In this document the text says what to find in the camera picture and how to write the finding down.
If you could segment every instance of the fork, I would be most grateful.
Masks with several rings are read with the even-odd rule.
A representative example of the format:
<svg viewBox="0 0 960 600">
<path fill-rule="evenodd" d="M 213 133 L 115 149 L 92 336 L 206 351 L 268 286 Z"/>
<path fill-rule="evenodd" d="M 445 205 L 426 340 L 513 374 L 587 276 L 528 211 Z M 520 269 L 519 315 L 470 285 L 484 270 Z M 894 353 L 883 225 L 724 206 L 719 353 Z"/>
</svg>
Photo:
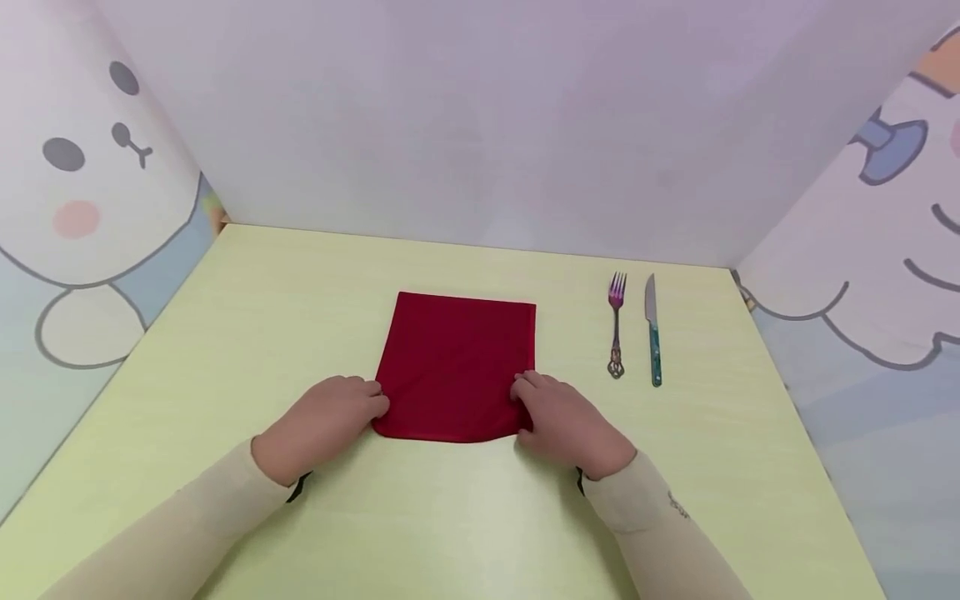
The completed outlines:
<svg viewBox="0 0 960 600">
<path fill-rule="evenodd" d="M 607 301 L 613 309 L 613 345 L 610 348 L 610 362 L 607 372 L 614 379 L 623 376 L 623 363 L 620 362 L 620 307 L 623 306 L 623 295 L 627 291 L 627 274 L 616 272 L 610 282 L 610 291 Z"/>
</svg>

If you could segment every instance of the green knife handle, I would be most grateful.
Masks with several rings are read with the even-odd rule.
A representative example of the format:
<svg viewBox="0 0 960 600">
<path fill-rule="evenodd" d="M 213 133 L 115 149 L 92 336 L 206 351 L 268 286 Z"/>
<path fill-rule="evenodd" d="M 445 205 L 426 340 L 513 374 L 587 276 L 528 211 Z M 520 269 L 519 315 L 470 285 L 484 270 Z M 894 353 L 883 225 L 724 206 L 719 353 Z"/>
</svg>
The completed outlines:
<svg viewBox="0 0 960 600">
<path fill-rule="evenodd" d="M 660 372 L 660 331 L 650 323 L 650 373 L 653 375 L 654 387 L 663 383 L 663 373 Z"/>
</svg>

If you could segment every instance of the napkin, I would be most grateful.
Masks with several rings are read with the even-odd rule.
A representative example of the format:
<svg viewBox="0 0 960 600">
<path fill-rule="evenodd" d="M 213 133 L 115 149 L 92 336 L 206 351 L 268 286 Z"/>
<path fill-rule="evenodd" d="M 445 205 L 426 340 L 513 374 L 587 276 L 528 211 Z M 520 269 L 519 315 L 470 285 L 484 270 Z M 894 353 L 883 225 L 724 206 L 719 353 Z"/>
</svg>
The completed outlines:
<svg viewBox="0 0 960 600">
<path fill-rule="evenodd" d="M 400 292 L 376 380 L 388 438 L 473 443 L 531 429 L 510 400 L 514 375 L 534 368 L 537 306 Z"/>
</svg>

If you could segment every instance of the table surface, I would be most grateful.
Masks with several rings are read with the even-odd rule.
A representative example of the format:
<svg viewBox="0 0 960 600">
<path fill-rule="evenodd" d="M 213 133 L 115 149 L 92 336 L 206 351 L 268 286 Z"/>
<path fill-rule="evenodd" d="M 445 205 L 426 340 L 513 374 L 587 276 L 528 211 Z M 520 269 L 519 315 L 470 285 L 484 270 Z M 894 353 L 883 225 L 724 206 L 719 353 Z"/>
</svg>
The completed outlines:
<svg viewBox="0 0 960 600">
<path fill-rule="evenodd" d="M 627 374 L 606 288 L 629 274 Z M 663 386 L 643 281 L 657 274 Z M 0 527 L 0 597 L 71 565 L 315 381 L 373 376 L 398 290 L 538 306 L 537 364 L 650 454 L 756 599 L 882 599 L 730 273 L 231 225 Z M 568 471 L 373 433 L 231 552 L 202 597 L 635 598 Z"/>
</svg>

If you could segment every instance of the knife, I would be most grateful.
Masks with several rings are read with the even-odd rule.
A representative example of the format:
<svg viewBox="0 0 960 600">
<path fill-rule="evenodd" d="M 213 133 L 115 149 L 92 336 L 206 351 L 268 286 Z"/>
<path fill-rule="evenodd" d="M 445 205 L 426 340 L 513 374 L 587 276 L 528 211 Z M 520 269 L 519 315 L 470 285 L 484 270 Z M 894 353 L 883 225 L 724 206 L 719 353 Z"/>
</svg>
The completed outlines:
<svg viewBox="0 0 960 600">
<path fill-rule="evenodd" d="M 663 374 L 660 372 L 660 330 L 657 328 L 657 283 L 654 276 L 647 279 L 644 312 L 647 323 L 650 325 L 650 374 L 653 376 L 654 387 L 663 383 Z"/>
</svg>

